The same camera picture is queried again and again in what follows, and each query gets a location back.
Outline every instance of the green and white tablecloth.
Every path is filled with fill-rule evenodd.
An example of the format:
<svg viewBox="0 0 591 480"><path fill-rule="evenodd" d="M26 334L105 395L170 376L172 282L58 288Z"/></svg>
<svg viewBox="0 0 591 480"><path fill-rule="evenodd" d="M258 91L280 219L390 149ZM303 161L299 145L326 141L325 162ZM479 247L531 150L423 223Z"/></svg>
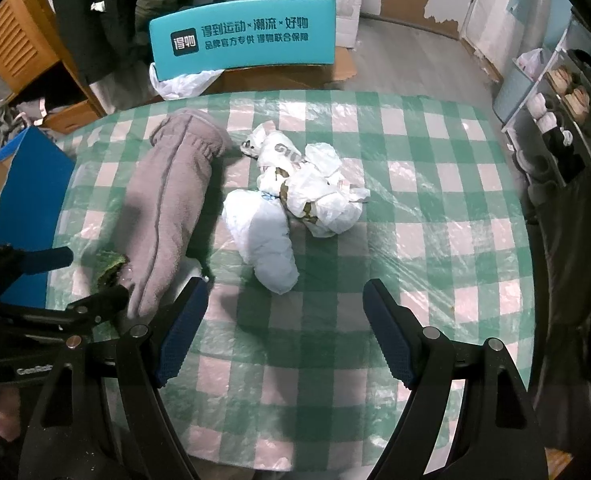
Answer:
<svg viewBox="0 0 591 480"><path fill-rule="evenodd" d="M423 325L480 343L501 338L528 380L534 310L527 231L499 144L483 114L428 97L342 91L247 92L160 103L102 118L61 143L76 171L54 244L76 261L51 273L48 307L89 292L126 185L166 113L209 112L240 142L274 120L304 150L328 142L345 174L371 190L360 222L334 238L294 221L300 280L272 295L243 264L220 213L222 191L255 188L255 161L216 165L192 239L213 276L209 308L179 376L161 390L193 455L272 470L377 461L408 391L394 380L362 311L381 278ZM434 460L453 438L453 385Z"/></svg>

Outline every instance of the wooden cabinet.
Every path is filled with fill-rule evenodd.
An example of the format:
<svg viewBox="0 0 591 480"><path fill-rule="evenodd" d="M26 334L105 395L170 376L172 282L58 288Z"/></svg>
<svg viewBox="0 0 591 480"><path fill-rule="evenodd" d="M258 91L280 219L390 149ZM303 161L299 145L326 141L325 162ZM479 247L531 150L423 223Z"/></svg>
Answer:
<svg viewBox="0 0 591 480"><path fill-rule="evenodd" d="M104 110L90 88L80 82L75 63L57 32L48 1L3 0L0 3L0 77L12 91L6 101L21 99L22 91L58 63L79 88L80 101L48 116L44 124L68 134L100 118Z"/></svg>

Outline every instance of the light blue trash can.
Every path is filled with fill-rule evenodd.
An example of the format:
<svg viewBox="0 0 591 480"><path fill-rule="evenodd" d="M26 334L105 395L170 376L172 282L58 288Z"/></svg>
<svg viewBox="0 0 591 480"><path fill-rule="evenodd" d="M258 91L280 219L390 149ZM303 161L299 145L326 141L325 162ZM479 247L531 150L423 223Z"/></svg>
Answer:
<svg viewBox="0 0 591 480"><path fill-rule="evenodd" d="M495 101L493 101L493 111L502 121L502 124L509 120L517 106L527 97L532 85L533 79L517 65L514 58L511 70L504 78L504 83L502 83L502 87L499 89Z"/></svg>

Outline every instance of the floor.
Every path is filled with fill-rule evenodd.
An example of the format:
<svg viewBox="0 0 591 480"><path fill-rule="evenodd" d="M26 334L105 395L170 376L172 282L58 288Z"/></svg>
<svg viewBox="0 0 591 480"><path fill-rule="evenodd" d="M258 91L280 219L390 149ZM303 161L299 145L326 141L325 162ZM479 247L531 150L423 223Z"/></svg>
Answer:
<svg viewBox="0 0 591 480"><path fill-rule="evenodd" d="M503 149L525 215L531 211L527 181L515 169L502 123L493 111L495 83L462 43L405 25L361 18L353 59L357 75L338 84L339 89L422 94L482 109Z"/></svg>

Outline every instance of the wooden drawer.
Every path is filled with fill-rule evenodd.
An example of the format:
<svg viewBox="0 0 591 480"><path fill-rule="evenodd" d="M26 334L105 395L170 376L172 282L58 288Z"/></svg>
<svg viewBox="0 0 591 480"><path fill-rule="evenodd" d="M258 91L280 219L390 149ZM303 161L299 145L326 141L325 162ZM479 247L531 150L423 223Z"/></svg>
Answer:
<svg viewBox="0 0 591 480"><path fill-rule="evenodd" d="M37 0L0 3L0 76L15 94L58 61L35 21L36 12L41 12Z"/></svg>
<svg viewBox="0 0 591 480"><path fill-rule="evenodd" d="M47 116L44 126L61 134L73 133L99 119L88 101L82 101L53 115Z"/></svg>

